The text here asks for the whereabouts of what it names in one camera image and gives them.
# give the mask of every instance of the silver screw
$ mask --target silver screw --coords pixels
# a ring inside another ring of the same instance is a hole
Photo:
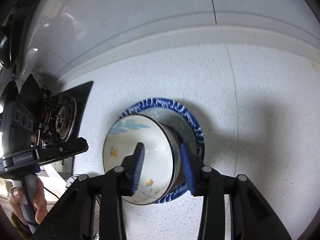
[[[243,174],[238,175],[237,178],[238,178],[240,181],[246,181],[246,180],[247,180],[247,176],[246,176],[246,175],[243,175]]]
[[[209,167],[209,166],[203,166],[203,167],[202,167],[202,171],[203,171],[203,172],[211,172],[211,171],[212,171],[212,168]]]
[[[79,181],[84,181],[87,178],[89,178],[89,176],[87,174],[81,174],[81,175],[78,176]]]
[[[122,171],[124,171],[124,168],[122,166],[116,166],[113,170],[115,172],[122,172]]]

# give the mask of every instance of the finger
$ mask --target finger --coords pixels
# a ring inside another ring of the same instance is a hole
[[[33,204],[35,205],[36,209],[40,209],[45,201],[45,198],[44,198],[43,183],[39,178],[38,178],[37,186],[38,188],[35,194],[35,198],[33,200]]]
[[[18,187],[12,187],[8,193],[8,201],[9,204],[12,206],[13,212],[16,214],[16,216],[20,219],[22,223],[27,225],[27,222],[22,214],[21,208],[20,208],[20,201],[23,198],[23,191],[21,188]]]
[[[47,214],[47,201],[44,200],[43,205],[36,212],[36,222],[40,224]]]

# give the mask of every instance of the countertop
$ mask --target countertop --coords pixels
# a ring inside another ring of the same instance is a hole
[[[252,39],[259,39],[261,31],[252,32]],[[277,34],[285,44],[281,48],[261,44],[269,42],[270,33],[258,43],[247,42],[248,37],[242,39],[246,44],[175,43],[114,62],[105,55],[91,61],[102,67],[59,88],[94,81],[79,131],[89,150],[76,156],[74,172],[104,174],[105,136],[121,112],[144,98],[171,98],[200,123],[205,164],[229,176],[246,174],[297,239],[320,206],[320,65],[310,55],[292,52],[315,48],[285,35]],[[168,40],[174,38],[168,33]],[[197,239],[201,197],[187,192],[169,203],[137,206],[124,201],[123,207],[129,240]]]

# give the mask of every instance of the white bowl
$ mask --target white bowl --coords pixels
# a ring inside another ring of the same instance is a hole
[[[130,115],[110,129],[103,149],[105,172],[121,165],[133,154],[138,142],[145,147],[145,157],[138,190],[128,202],[147,205],[156,202],[176,182],[180,170],[180,148],[172,133],[150,117]]]

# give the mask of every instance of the blue and white plate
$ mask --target blue and white plate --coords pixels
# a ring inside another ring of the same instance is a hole
[[[201,127],[193,114],[179,102],[167,98],[148,98],[128,109],[120,119],[131,114],[144,114],[164,125],[173,127],[187,142],[193,154],[204,159],[204,138]],[[165,203],[176,199],[188,190],[184,181],[167,195],[155,203]]]

